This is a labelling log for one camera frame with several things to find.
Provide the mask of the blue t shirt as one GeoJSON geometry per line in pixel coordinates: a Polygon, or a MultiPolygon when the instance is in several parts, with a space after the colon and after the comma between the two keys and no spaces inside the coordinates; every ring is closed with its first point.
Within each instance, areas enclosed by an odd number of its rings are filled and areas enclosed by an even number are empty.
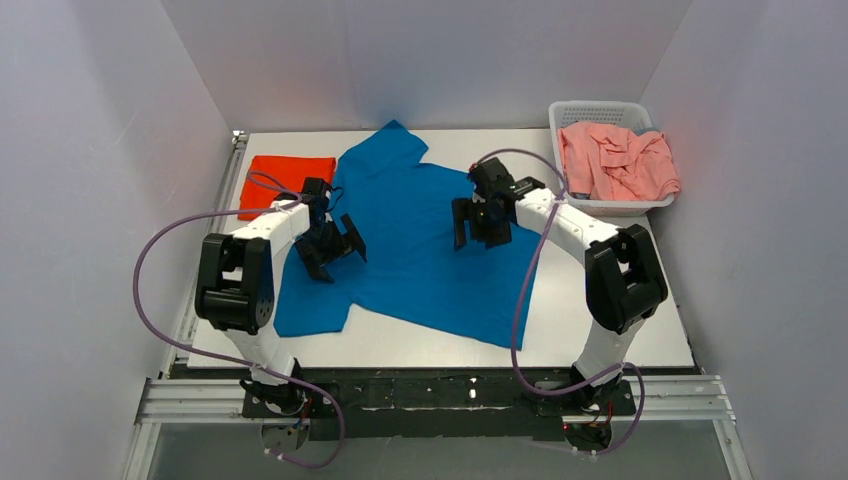
{"type": "Polygon", "coordinates": [[[535,275],[535,232],[515,227],[509,244],[453,249],[451,202],[472,186],[457,170],[428,164],[423,140],[390,122],[341,157],[336,214],[349,214],[367,261],[350,254],[329,265],[333,283],[312,280],[291,252],[274,326],[282,337],[339,332],[349,309],[510,347],[523,342],[535,275]]]}

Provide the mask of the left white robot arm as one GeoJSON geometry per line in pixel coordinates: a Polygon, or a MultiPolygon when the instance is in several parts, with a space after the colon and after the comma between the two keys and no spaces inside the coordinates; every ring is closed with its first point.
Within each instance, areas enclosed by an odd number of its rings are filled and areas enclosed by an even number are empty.
{"type": "Polygon", "coordinates": [[[271,210],[230,233],[212,233],[202,243],[195,312],[236,346],[250,365],[242,387],[280,407],[302,400],[300,365],[278,344],[273,326],[285,260],[295,251],[312,280],[329,283],[326,267],[366,244],[350,216],[335,220],[334,187],[308,177],[298,194],[279,193],[271,210]]]}

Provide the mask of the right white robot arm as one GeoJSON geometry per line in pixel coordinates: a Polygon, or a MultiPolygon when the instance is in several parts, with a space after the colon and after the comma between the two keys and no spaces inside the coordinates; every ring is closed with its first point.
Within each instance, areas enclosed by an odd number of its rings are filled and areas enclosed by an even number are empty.
{"type": "Polygon", "coordinates": [[[543,182],[516,180],[496,157],[474,163],[469,198],[451,203],[455,249],[468,240],[488,248],[509,243],[511,228],[536,232],[577,260],[585,271],[585,298],[593,323],[558,390],[525,387],[539,396],[568,396],[587,408],[607,403],[625,368],[626,354],[644,321],[669,294],[651,234],[639,225],[620,227],[571,206],[543,182]]]}

